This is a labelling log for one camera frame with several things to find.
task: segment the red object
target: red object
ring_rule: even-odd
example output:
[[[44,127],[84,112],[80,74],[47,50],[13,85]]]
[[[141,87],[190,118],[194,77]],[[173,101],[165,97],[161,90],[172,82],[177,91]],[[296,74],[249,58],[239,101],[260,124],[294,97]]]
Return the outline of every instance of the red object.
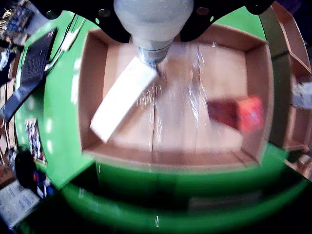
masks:
[[[211,119],[248,134],[263,127],[263,107],[258,96],[208,101]]]

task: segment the white block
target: white block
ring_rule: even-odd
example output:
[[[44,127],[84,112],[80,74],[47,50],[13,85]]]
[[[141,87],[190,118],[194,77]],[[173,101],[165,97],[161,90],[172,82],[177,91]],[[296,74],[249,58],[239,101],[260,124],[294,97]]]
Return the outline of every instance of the white block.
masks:
[[[134,57],[98,107],[91,121],[91,130],[107,142],[137,98],[156,77],[155,69]]]

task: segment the laptop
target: laptop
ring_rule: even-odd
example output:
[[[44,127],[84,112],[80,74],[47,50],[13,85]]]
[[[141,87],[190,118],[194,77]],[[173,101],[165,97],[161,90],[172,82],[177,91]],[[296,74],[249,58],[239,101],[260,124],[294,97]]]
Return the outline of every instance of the laptop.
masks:
[[[43,35],[28,47],[21,70],[20,87],[0,110],[0,117],[9,122],[19,107],[26,101],[45,78],[44,68],[49,62],[57,28]]]

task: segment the green table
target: green table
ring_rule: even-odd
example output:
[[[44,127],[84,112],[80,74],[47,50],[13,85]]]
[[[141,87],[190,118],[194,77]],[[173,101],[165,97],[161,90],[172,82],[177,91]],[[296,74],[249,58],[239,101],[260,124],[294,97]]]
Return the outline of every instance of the green table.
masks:
[[[63,12],[55,20],[39,29],[27,42],[25,48],[58,26],[58,33],[52,49],[53,56],[63,39],[65,29],[73,17],[73,13]],[[78,18],[77,28],[82,22]],[[245,8],[240,8],[219,19],[217,23],[232,26],[265,39],[258,16],[251,15]],[[267,199],[252,207],[240,207],[238,210],[219,213],[202,213],[200,217],[189,214],[168,213],[138,208],[129,204],[114,202],[104,197],[94,196],[82,188],[69,183],[95,162],[80,150],[77,115],[77,82],[79,63],[88,30],[97,28],[89,21],[83,25],[75,43],[69,52],[62,55],[56,66],[47,75],[46,83],[36,90],[21,106],[15,115],[18,142],[28,146],[24,123],[27,118],[36,117],[47,166],[38,164],[50,177],[68,203],[80,214],[98,223],[116,224],[118,227],[132,230],[149,230],[155,232],[194,232],[217,231],[229,229],[237,223],[243,225],[264,217],[282,207],[296,197],[307,185],[302,180],[289,190],[282,191],[271,199]],[[226,195],[261,189],[276,181],[284,169],[284,159],[288,153],[268,144],[264,149],[262,166],[257,165],[240,171],[223,170],[206,173],[160,172],[120,168],[97,163],[97,176],[100,185],[110,187],[114,191],[124,191],[128,195],[134,193],[142,196],[151,195],[154,191],[167,190],[173,196],[208,196]],[[230,220],[224,227],[225,220]]]

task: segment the laptop keyboard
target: laptop keyboard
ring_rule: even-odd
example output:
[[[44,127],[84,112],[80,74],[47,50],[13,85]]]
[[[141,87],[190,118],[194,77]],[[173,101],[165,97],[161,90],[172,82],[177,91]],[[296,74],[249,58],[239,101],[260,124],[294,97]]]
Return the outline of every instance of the laptop keyboard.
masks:
[[[21,74],[22,83],[42,75],[46,63],[44,58],[47,52],[48,48],[41,49],[38,53],[31,56],[28,61],[25,61]]]

